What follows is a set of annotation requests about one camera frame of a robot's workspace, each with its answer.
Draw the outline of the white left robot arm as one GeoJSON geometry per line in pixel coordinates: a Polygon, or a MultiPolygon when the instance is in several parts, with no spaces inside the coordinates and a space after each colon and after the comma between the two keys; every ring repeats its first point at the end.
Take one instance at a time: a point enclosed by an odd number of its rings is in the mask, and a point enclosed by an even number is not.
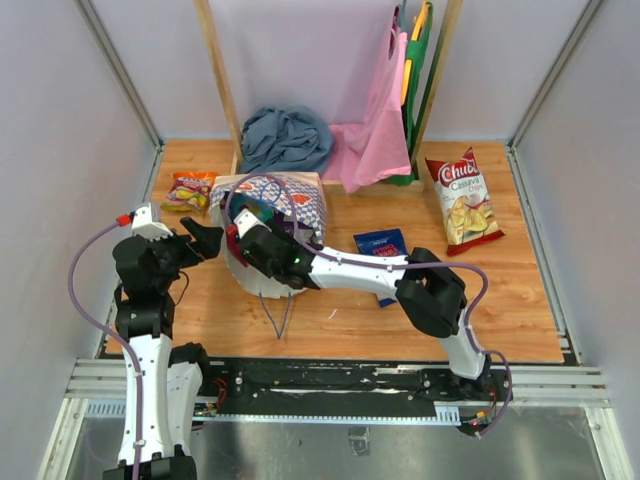
{"type": "Polygon", "coordinates": [[[114,293],[116,332],[126,368],[125,427],[117,465],[105,479],[194,479],[189,436],[196,396],[214,383],[199,343],[173,344],[180,273],[219,255],[223,231],[181,219],[184,235],[156,222],[136,223],[113,249],[120,285],[114,293]]]}

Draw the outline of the blue checkered paper bag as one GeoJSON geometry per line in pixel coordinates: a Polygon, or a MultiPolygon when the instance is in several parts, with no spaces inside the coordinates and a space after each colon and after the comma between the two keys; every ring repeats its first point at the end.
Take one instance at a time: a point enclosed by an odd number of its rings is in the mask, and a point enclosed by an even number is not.
{"type": "MultiPolygon", "coordinates": [[[[288,235],[297,228],[301,238],[322,245],[326,236],[327,207],[320,176],[313,172],[279,172],[222,176],[209,194],[209,216],[217,227],[228,229],[242,209],[261,222],[274,224],[288,235]]],[[[240,257],[239,235],[228,231],[221,247],[231,274],[249,294],[262,300],[291,301],[300,291],[269,279],[240,257]]]]}

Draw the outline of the red Chubi cassava chips bag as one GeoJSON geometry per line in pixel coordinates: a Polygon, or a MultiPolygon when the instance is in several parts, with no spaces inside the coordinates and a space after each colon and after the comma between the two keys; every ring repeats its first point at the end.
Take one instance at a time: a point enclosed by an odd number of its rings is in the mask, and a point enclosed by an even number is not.
{"type": "Polygon", "coordinates": [[[425,164],[439,199],[448,256],[505,236],[472,147],[457,161],[426,158],[425,164]]]}

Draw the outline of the colourful orange candy bag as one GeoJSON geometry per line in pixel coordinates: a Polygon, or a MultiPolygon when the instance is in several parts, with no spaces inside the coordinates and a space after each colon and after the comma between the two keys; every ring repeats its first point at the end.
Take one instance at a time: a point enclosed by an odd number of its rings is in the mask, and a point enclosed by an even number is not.
{"type": "Polygon", "coordinates": [[[182,171],[173,174],[173,184],[160,208],[169,212],[201,212],[218,176],[212,171],[182,171]]]}

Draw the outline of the blue Burts chips bag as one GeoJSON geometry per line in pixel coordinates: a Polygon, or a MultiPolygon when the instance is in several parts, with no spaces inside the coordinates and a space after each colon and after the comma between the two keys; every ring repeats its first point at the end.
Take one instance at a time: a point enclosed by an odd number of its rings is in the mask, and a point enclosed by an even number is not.
{"type": "Polygon", "coordinates": [[[358,252],[376,257],[406,256],[408,250],[399,228],[378,230],[353,236],[358,252]]]}

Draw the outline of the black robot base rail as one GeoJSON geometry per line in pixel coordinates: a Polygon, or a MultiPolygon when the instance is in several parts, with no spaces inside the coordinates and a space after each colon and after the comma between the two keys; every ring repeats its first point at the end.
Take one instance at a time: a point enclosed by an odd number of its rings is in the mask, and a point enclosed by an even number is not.
{"type": "Polygon", "coordinates": [[[232,359],[214,365],[202,352],[175,350],[169,358],[177,376],[180,365],[193,365],[202,378],[200,396],[215,397],[217,415],[283,418],[417,418],[433,416],[439,402],[486,402],[487,410],[460,423],[481,427],[510,402],[511,373],[489,364],[477,379],[466,379],[440,364],[257,361],[232,359]]]}

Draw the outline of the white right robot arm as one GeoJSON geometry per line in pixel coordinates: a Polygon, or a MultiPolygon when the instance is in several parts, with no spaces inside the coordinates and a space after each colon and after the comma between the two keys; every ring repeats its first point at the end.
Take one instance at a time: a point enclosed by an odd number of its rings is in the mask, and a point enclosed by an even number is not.
{"type": "Polygon", "coordinates": [[[490,354],[471,326],[471,313],[488,290],[478,267],[443,262],[418,247],[399,256],[345,253],[263,225],[241,233],[239,249],[261,274],[294,290],[351,289],[395,300],[416,330],[439,341],[460,397],[474,400],[487,391],[490,354]]]}

